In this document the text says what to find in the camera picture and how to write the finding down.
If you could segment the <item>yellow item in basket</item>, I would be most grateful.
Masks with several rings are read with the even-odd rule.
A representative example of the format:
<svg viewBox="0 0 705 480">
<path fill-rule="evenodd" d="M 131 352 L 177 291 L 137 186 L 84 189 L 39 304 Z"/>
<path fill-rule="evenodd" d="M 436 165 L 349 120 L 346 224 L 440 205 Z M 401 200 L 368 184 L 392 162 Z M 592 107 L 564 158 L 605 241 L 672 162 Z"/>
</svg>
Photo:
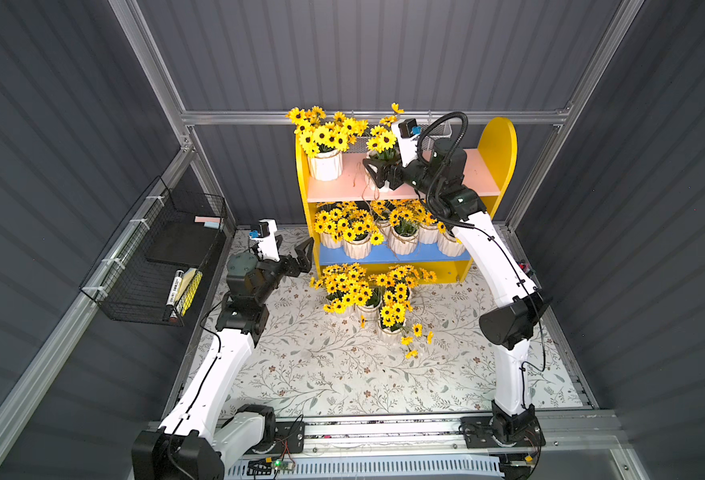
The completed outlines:
<svg viewBox="0 0 705 480">
<path fill-rule="evenodd" d="M 184 272 L 178 270 L 178 281 L 174 281 L 174 294 L 172 294 L 172 313 L 175 318 L 182 319 L 198 292 L 202 282 L 202 272 L 198 268 L 190 268 Z"/>
</svg>

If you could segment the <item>pink sticky notes pad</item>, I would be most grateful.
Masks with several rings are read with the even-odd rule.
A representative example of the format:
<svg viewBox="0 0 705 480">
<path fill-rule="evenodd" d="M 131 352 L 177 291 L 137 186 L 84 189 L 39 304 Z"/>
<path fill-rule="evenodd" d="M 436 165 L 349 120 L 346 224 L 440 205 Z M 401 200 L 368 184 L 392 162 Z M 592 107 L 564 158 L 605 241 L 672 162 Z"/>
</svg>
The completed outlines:
<svg viewBox="0 0 705 480">
<path fill-rule="evenodd" d="M 196 216 L 194 222 L 202 224 L 205 228 L 220 229 L 222 220 L 219 217 L 212 216 Z"/>
</svg>

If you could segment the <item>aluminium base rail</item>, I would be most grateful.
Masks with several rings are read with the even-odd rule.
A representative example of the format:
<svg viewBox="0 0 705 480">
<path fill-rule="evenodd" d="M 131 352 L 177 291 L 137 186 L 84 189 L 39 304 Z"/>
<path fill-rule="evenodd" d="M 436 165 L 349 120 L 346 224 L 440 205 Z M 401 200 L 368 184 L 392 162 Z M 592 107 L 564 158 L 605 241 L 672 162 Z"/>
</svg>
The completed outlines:
<svg viewBox="0 0 705 480">
<path fill-rule="evenodd" d="M 250 460 L 290 460 L 292 473 L 256 479 L 644 479 L 647 471 L 609 410 L 536 411 L 540 450 L 501 447 L 490 437 L 467 441 L 464 421 L 480 414 L 276 418 L 276 444 L 252 449 L 222 479 L 246 476 Z"/>
</svg>

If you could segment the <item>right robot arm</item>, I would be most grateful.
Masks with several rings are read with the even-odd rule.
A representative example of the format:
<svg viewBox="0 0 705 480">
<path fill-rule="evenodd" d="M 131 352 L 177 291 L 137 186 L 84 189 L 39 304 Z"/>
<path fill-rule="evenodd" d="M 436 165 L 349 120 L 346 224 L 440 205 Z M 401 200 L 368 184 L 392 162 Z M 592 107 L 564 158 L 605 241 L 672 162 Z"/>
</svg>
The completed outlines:
<svg viewBox="0 0 705 480">
<path fill-rule="evenodd" d="M 494 346 L 495 392 L 488 423 L 464 421 L 460 432 L 467 441 L 492 438 L 501 447 L 529 446 L 540 450 L 545 439 L 530 400 L 527 376 L 530 339 L 546 312 L 548 300 L 528 278 L 499 239 L 480 194 L 464 183 L 467 155 L 458 138 L 434 140 L 430 156 L 423 142 L 432 131 L 452 119 L 466 132 L 468 117 L 454 111 L 424 128 L 415 119 L 396 120 L 386 127 L 393 135 L 400 160 L 394 166 L 364 162 L 376 186 L 405 185 L 437 221 L 459 240 L 477 264 L 493 295 L 494 310 L 479 318 L 479 328 Z"/>
</svg>

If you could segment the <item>white marker in basket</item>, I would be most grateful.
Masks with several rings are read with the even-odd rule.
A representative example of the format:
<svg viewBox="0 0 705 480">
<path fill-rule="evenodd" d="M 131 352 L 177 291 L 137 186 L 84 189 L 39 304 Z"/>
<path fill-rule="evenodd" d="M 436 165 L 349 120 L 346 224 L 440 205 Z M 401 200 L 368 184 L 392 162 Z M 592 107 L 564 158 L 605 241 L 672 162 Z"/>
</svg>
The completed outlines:
<svg viewBox="0 0 705 480">
<path fill-rule="evenodd" d="M 174 279 L 172 279 L 172 286 L 170 286 L 170 292 L 168 292 L 168 297 L 166 297 L 166 306 L 174 306 L 174 303 L 176 303 L 176 296 L 178 296 L 178 291 L 180 291 L 182 280 L 184 280 L 184 271 L 176 270 Z"/>
</svg>

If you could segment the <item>green circuit board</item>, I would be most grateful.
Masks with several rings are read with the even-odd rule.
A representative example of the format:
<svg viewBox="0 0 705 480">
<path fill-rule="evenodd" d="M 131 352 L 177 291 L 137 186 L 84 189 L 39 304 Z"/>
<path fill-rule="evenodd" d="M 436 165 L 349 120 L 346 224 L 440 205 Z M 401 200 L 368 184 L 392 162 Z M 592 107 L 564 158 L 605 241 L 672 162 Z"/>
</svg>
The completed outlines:
<svg viewBox="0 0 705 480">
<path fill-rule="evenodd" d="M 246 476 L 252 479 L 268 476 L 276 478 L 282 473 L 292 473 L 296 470 L 296 464 L 290 460 L 280 460 L 264 458 L 260 460 L 250 460 L 246 464 Z"/>
</svg>

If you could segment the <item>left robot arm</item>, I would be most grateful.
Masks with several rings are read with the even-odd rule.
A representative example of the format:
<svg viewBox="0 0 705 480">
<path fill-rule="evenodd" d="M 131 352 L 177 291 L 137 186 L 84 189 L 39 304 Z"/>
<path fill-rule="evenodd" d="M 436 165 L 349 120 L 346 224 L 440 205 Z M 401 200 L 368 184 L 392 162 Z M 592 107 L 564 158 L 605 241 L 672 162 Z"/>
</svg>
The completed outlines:
<svg viewBox="0 0 705 480">
<path fill-rule="evenodd" d="M 226 295 L 206 359 L 182 398 L 154 430 L 144 430 L 132 445 L 136 479 L 222 479 L 246 452 L 268 452 L 276 444 L 276 416 L 270 407 L 246 405 L 218 426 L 226 397 L 266 329 L 270 294 L 284 277 L 312 269 L 314 238 L 278 251 L 282 236 L 254 234 L 254 246 L 232 256 Z"/>
</svg>

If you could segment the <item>white mesh desk tray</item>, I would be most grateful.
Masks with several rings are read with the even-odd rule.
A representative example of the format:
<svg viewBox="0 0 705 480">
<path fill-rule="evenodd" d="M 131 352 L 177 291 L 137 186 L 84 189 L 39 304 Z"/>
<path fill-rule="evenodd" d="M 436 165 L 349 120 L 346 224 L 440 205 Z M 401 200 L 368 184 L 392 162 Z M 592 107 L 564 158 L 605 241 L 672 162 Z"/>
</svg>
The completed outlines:
<svg viewBox="0 0 705 480">
<path fill-rule="evenodd" d="M 417 127 L 420 130 L 424 130 L 428 128 L 430 120 L 435 120 L 435 117 L 414 116 L 414 119 L 417 121 Z M 368 126 L 366 127 L 366 130 L 364 130 L 363 134 L 357 136 L 355 143 L 350 145 L 350 148 L 348 148 L 348 153 L 365 153 L 367 151 L 366 145 L 368 139 L 371 137 L 372 129 L 376 126 L 379 126 L 378 121 L 370 122 L 370 124 L 368 124 Z M 439 138 L 450 138 L 452 134 L 453 130 L 451 123 L 441 124 L 440 126 L 437 126 L 434 130 L 432 130 L 430 134 L 428 134 L 422 144 L 422 147 L 424 150 L 432 150 L 435 140 L 438 140 Z"/>
</svg>

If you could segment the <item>yellow wooden shelf unit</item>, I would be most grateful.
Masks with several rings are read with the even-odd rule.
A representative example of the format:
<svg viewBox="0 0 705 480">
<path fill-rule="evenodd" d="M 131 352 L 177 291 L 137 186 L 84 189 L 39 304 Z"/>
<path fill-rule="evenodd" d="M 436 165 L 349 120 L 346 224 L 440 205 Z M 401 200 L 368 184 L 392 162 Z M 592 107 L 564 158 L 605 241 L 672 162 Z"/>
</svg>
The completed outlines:
<svg viewBox="0 0 705 480">
<path fill-rule="evenodd" d="M 327 246 L 322 234 L 316 230 L 316 211 L 324 202 L 415 199 L 414 190 L 402 185 L 396 190 L 375 189 L 368 181 L 362 160 L 364 153 L 342 154 L 342 175 L 334 181 L 320 181 L 312 177 L 310 160 L 302 150 L 300 140 L 294 141 L 298 186 L 302 196 L 302 207 L 306 216 L 308 233 L 314 240 L 314 265 L 318 271 L 330 265 L 352 263 L 344 253 L 342 244 Z M 494 118 L 485 126 L 480 142 L 468 149 L 464 168 L 463 184 L 474 190 L 484 203 L 487 213 L 493 217 L 514 174 L 518 142 L 512 123 L 506 118 Z M 446 256 L 435 244 L 417 246 L 409 255 L 391 251 L 386 243 L 372 248 L 370 254 L 358 261 L 370 273 L 384 273 L 396 264 L 411 264 L 436 273 L 438 283 L 462 282 L 472 266 L 469 254 Z"/>
</svg>

